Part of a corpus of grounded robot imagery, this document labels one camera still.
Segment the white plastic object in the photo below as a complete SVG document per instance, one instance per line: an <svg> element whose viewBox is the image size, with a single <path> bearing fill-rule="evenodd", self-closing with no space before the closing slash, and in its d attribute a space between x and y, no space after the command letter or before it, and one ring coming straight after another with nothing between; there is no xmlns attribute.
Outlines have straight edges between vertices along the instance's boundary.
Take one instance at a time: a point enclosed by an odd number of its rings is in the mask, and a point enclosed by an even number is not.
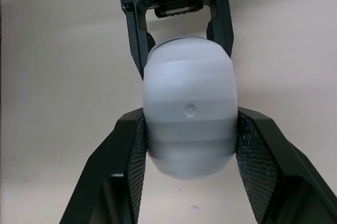
<svg viewBox="0 0 337 224"><path fill-rule="evenodd" d="M235 77L217 43L186 36L156 45L144 69L143 105L148 152L160 172L206 177L235 153Z"/></svg>

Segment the small dimple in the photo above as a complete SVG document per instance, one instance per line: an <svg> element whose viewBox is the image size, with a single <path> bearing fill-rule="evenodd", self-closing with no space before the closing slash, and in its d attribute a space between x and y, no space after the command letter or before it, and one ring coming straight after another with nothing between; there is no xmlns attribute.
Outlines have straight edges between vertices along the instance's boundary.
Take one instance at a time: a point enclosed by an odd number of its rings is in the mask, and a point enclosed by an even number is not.
<svg viewBox="0 0 337 224"><path fill-rule="evenodd" d="M187 118L193 118L196 115L196 107L193 104L185 106L184 115Z"/></svg>

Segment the small speck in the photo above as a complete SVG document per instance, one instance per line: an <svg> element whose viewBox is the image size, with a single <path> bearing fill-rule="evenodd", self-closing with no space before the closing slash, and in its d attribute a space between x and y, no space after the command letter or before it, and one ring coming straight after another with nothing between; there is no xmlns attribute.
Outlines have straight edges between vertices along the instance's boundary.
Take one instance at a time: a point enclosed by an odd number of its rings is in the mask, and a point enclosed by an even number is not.
<svg viewBox="0 0 337 224"><path fill-rule="evenodd" d="M191 211L194 211L194 212L198 212L199 211L199 207L197 206L193 206L190 208Z"/></svg>

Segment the metal bracket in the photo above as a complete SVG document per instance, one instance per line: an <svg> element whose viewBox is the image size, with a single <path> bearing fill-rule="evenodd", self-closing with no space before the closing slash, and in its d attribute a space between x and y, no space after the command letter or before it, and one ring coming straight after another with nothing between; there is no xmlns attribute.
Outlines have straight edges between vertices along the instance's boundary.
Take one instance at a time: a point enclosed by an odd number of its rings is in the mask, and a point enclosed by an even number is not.
<svg viewBox="0 0 337 224"><path fill-rule="evenodd" d="M156 16L163 18L196 12L204 5L208 5L211 10L207 38L221 45L231 57L234 34L229 0L121 0L126 15L131 55L142 78L148 53L155 45L153 37L147 32L146 11L154 9Z"/></svg>

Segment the white wall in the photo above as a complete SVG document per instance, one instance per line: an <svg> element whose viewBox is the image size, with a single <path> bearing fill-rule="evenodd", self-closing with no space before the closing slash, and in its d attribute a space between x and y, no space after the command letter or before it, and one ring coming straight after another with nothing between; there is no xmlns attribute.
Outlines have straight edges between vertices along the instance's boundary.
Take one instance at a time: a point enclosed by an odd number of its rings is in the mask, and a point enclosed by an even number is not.
<svg viewBox="0 0 337 224"><path fill-rule="evenodd" d="M337 193L337 1L230 0L239 105L272 117ZM209 14L155 19L157 41ZM90 153L141 107L120 0L3 0L3 223L58 223ZM198 211L189 210L198 206ZM178 181L147 162L140 224L255 223L233 158Z"/></svg>

